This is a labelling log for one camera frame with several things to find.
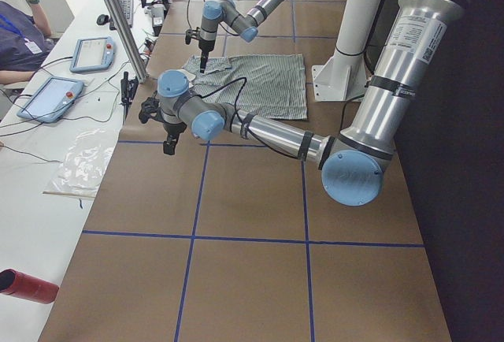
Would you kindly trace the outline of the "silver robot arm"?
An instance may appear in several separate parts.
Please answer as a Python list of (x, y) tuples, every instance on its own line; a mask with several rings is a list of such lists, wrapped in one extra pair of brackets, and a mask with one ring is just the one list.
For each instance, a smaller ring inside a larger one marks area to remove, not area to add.
[(235, 7), (232, 0), (209, 0), (202, 8), (201, 26), (186, 30), (185, 43), (195, 39), (201, 50), (199, 72), (204, 73), (209, 53), (215, 47), (217, 29), (224, 23), (241, 39), (251, 42), (258, 35), (258, 27), (284, 0), (259, 0), (245, 15)]
[(141, 122), (156, 120), (174, 154), (180, 134), (190, 129), (210, 141), (229, 131), (255, 139), (275, 152), (316, 162), (328, 195), (343, 205), (362, 206), (380, 193), (393, 158), (392, 139), (448, 25), (471, 0), (398, 0), (399, 10), (372, 75), (365, 49), (380, 0), (347, 0), (334, 54), (312, 68), (319, 101), (359, 100), (357, 114), (336, 136), (321, 137), (241, 110), (235, 103), (209, 103), (178, 70), (162, 73), (157, 94), (141, 106)]

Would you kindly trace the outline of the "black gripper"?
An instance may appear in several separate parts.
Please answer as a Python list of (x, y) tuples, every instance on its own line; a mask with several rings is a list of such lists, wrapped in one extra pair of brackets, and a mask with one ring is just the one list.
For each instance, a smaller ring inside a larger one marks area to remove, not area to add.
[(154, 120), (162, 123), (164, 130), (168, 133), (166, 140), (163, 142), (163, 153), (174, 155), (176, 153), (176, 145), (178, 144), (178, 135), (183, 133), (187, 125), (173, 114), (166, 113), (160, 106), (160, 100), (155, 97), (149, 97), (141, 104), (139, 111), (139, 120), (142, 124), (148, 120)]
[(185, 31), (185, 43), (189, 45), (192, 39), (198, 40), (199, 49), (202, 51), (199, 72), (204, 73), (209, 59), (209, 52), (207, 50), (214, 49), (216, 32), (208, 32), (202, 28), (189, 28)]

